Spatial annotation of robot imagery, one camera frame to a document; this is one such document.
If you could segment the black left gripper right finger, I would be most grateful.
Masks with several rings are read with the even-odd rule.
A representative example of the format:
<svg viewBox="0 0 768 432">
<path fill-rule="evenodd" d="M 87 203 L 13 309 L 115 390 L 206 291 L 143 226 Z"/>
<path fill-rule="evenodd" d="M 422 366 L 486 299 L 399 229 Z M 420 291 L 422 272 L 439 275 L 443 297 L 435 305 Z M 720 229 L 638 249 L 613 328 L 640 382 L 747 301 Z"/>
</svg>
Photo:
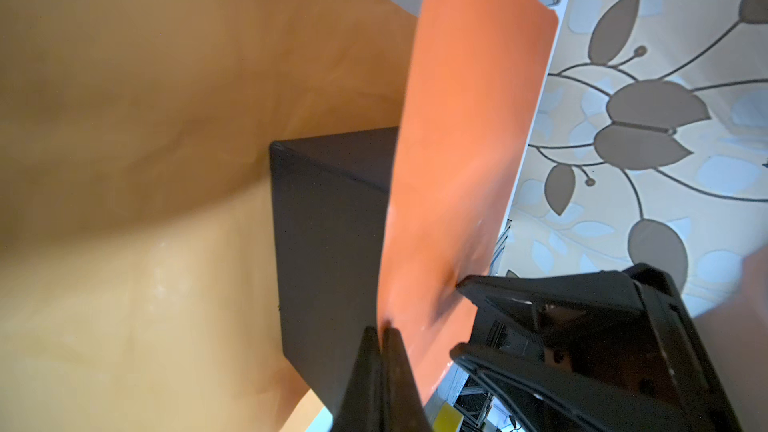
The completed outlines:
<svg viewBox="0 0 768 432">
<path fill-rule="evenodd" d="M 431 432 L 402 335 L 395 328 L 384 331 L 382 358 L 383 430 Z"/>
</svg>

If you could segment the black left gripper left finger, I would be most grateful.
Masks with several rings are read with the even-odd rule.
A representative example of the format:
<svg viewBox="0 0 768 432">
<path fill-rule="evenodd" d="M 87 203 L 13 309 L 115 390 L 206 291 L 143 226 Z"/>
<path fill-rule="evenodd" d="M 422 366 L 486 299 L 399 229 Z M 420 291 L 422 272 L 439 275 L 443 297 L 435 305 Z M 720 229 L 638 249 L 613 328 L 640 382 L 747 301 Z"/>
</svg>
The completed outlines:
<svg viewBox="0 0 768 432">
<path fill-rule="evenodd" d="M 382 358 L 375 328 L 366 327 L 332 432 L 376 432 L 382 425 Z"/>
</svg>

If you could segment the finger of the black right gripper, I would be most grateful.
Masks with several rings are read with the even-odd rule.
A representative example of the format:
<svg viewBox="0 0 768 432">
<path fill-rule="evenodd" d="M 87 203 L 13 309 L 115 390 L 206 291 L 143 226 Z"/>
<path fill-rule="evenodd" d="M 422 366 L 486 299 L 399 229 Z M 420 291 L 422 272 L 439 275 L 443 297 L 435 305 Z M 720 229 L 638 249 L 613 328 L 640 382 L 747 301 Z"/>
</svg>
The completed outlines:
<svg viewBox="0 0 768 432">
<path fill-rule="evenodd" d="M 528 431 L 543 431 L 549 407 L 585 431 L 688 431 L 680 409 L 578 374 L 460 343 L 452 360 L 497 397 Z"/>
<path fill-rule="evenodd" d="M 518 324 L 534 324 L 546 305 L 619 317 L 643 310 L 633 280 L 615 271 L 533 279 L 473 275 L 460 281 L 457 291 L 479 309 Z"/>
</svg>

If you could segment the dark navy gift box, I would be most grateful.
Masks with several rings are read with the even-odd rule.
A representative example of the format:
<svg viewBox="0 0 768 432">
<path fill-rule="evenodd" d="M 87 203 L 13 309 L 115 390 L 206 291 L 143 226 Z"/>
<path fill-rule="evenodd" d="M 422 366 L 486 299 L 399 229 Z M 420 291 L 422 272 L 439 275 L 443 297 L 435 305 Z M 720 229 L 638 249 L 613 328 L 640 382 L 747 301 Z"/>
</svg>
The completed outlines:
<svg viewBox="0 0 768 432">
<path fill-rule="evenodd" d="M 331 413 L 376 323 L 397 137 L 390 127 L 269 146 L 282 349 Z"/>
</svg>

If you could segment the orange wrapping paper sheet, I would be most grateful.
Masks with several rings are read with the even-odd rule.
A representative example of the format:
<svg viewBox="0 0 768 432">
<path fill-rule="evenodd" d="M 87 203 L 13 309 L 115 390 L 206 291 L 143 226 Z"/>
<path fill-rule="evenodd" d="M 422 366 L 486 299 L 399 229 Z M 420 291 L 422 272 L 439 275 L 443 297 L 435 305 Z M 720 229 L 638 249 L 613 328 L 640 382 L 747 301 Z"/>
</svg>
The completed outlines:
<svg viewBox="0 0 768 432">
<path fill-rule="evenodd" d="M 1 427 L 277 431 L 269 147 L 396 125 L 391 0 L 1 0 Z"/>
</svg>

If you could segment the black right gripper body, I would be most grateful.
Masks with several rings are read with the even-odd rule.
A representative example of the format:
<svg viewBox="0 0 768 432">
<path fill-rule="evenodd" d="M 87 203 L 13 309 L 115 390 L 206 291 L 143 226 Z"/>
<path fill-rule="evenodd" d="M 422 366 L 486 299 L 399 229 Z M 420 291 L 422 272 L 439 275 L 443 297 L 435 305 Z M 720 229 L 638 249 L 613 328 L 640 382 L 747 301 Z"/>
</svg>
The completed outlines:
<svg viewBox="0 0 768 432">
<path fill-rule="evenodd" d="M 740 422 L 671 276 L 646 264 L 622 272 L 643 306 L 632 317 L 546 305 L 534 324 L 476 305 L 473 345 L 578 374 L 680 409 L 688 431 L 737 431 Z M 544 407 L 543 431 L 585 431 Z"/>
</svg>

